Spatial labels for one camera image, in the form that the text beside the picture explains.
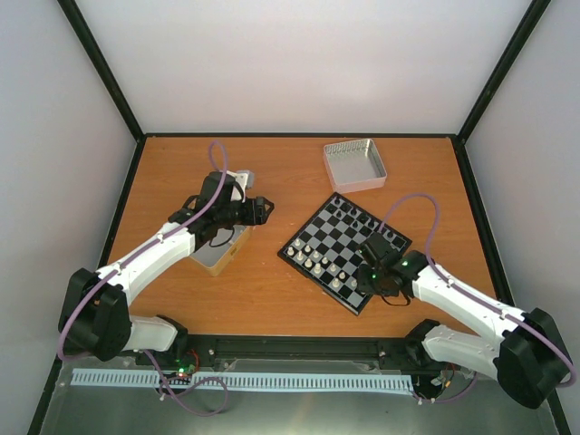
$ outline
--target black cable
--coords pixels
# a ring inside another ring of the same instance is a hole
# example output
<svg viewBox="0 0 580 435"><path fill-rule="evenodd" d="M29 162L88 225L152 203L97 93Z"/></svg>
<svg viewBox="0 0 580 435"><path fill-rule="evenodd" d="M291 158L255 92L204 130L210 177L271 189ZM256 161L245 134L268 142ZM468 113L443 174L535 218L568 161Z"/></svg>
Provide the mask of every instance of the black cable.
<svg viewBox="0 0 580 435"><path fill-rule="evenodd" d="M382 299L382 301L390 306L408 306L411 303L411 299L404 293L401 293L402 296L405 298L405 301L407 301L405 304L391 304L389 301L387 301L387 298L384 297L384 295L379 295Z"/></svg>
<svg viewBox="0 0 580 435"><path fill-rule="evenodd" d="M232 232L231 232L231 234L229 235L229 237L227 238L227 240L225 242L221 242L219 245L212 245L211 242L214 241L214 239L215 239L215 237L214 237L211 240L209 240L209 247L222 247L224 245L227 245L230 242L230 240L232 238L234 238L234 235L235 234L236 234L236 229L235 228L232 228Z"/></svg>

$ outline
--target white wall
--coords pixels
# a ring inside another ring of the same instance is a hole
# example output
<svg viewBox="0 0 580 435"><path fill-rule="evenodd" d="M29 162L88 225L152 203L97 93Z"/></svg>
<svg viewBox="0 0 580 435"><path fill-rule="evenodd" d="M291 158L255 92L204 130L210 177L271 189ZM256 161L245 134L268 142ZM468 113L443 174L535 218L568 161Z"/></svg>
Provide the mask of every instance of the white wall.
<svg viewBox="0 0 580 435"><path fill-rule="evenodd" d="M459 131L529 0L79 0L145 131Z"/></svg>
<svg viewBox="0 0 580 435"><path fill-rule="evenodd" d="M516 302L551 313L580 364L580 2L552 2L469 140ZM580 433L580 386L559 391Z"/></svg>
<svg viewBox="0 0 580 435"><path fill-rule="evenodd" d="M0 433L20 435L68 277L96 266L134 141L57 2L0 3Z"/></svg>

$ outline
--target beige box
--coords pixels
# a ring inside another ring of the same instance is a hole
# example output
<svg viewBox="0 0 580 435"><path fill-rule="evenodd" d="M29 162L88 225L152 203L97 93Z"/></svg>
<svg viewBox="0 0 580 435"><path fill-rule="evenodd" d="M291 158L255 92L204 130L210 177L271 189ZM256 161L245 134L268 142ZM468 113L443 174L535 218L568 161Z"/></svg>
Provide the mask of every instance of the beige box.
<svg viewBox="0 0 580 435"><path fill-rule="evenodd" d="M253 230L254 227L234 225L232 236L231 230L220 229L211 242L206 243L189 258L210 275L218 276L247 242Z"/></svg>

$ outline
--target orange wooden surface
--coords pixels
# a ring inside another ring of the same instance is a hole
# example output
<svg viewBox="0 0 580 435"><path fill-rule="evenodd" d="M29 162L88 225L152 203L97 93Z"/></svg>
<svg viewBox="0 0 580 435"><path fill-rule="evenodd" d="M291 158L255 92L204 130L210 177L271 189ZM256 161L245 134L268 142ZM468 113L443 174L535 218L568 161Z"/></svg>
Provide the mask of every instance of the orange wooden surface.
<svg viewBox="0 0 580 435"><path fill-rule="evenodd" d="M277 257L278 249L331 195L323 158L328 138L224 138L230 169L256 174L250 196L275 203L268 223L257 227L218 277L189 259L146 288L132 314L164 314L193 334L404 336L425 318L466 330L439 309L413 300L400 308L374 297L355 316L315 283ZM149 138L130 191L110 261L153 235L189 195L199 193L211 171L211 138ZM440 227L432 254L452 274L488 295L493 288L451 143L447 139L376 139L388 172L383 188L346 194L378 217L403 195L423 191L440 203ZM216 150L217 161L221 162ZM390 224L423 249L433 209L423 198L407 202Z"/></svg>

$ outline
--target robotic arm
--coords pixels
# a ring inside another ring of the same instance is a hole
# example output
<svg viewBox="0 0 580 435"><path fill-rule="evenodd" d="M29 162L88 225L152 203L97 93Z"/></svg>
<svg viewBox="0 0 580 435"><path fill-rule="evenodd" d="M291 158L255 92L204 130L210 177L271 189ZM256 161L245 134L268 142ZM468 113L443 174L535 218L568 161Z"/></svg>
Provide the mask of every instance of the robotic arm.
<svg viewBox="0 0 580 435"><path fill-rule="evenodd" d="M264 197L246 196L254 175L249 171L228 172L212 206L197 220L175 231L207 205L220 177L220 172L211 172L198 196L189 197L154 236L125 257L94 273L80 269L72 275L59 320L60 332L85 295L105 276L114 276L79 313L68 333L69 343L101 361L128 350L171 350L177 357L185 352L187 329L161 315L151 318L129 315L129 306L149 283L204 246L219 229L267 222L274 204ZM171 237L165 237L172 231L175 233Z"/></svg>
<svg viewBox="0 0 580 435"><path fill-rule="evenodd" d="M371 234L359 249L367 262L359 267L358 273L358 289L362 293L416 297L449 313L478 334L460 333L439 322L425 320L407 335L407 351L416 365L434 360L468 367L497 380L512 399L528 408L537 408L569 374L560 357L525 328L506 318L512 316L531 326L569 360L549 314L537 308L525 313L502 304L461 283L440 265L436 265L438 274L418 251L401 257L378 233ZM450 288L450 283L459 285L468 295ZM491 312L477 299L494 305L501 315Z"/></svg>

